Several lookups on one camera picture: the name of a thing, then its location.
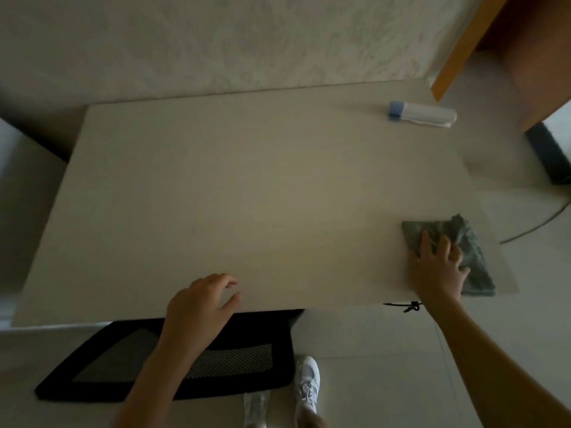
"cleaning cloth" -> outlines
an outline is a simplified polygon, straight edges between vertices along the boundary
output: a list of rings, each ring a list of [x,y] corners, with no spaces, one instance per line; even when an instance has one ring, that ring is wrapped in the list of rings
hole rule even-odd
[[[445,234],[450,242],[458,245],[464,257],[460,267],[470,267],[470,274],[464,281],[463,295],[495,295],[496,286],[488,273],[484,255],[480,248],[478,238],[470,228],[470,224],[460,214],[455,215],[449,221],[414,222],[402,223],[404,238],[409,249],[420,254],[420,242],[423,230],[430,235],[433,251],[440,233]]]

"white sneaker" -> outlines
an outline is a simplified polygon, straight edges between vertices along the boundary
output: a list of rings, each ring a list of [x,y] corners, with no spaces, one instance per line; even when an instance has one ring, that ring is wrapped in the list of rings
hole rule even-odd
[[[266,428],[269,390],[244,394],[244,428]]]
[[[307,409],[317,413],[319,394],[319,368],[318,363],[310,356],[301,356],[295,364],[295,426],[301,410]]]

